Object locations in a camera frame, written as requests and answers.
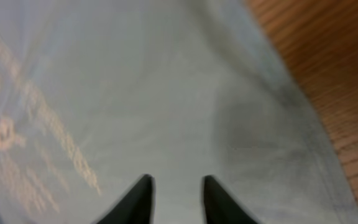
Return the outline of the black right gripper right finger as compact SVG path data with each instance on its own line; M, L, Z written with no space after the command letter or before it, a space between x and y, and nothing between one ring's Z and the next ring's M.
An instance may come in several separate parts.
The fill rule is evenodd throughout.
M204 176L202 183L202 203L206 224L257 224L257 221L241 208L214 176Z

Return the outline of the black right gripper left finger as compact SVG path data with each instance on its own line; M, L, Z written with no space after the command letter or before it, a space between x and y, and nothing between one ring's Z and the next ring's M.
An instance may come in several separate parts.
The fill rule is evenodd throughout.
M144 174L96 224L151 224L153 211L154 178Z

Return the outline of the light blue printed t-shirt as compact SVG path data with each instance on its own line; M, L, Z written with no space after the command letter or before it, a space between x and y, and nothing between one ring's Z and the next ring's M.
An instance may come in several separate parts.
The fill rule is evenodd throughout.
M320 120L239 1L0 1L0 223L94 223L142 175L202 223L358 223Z

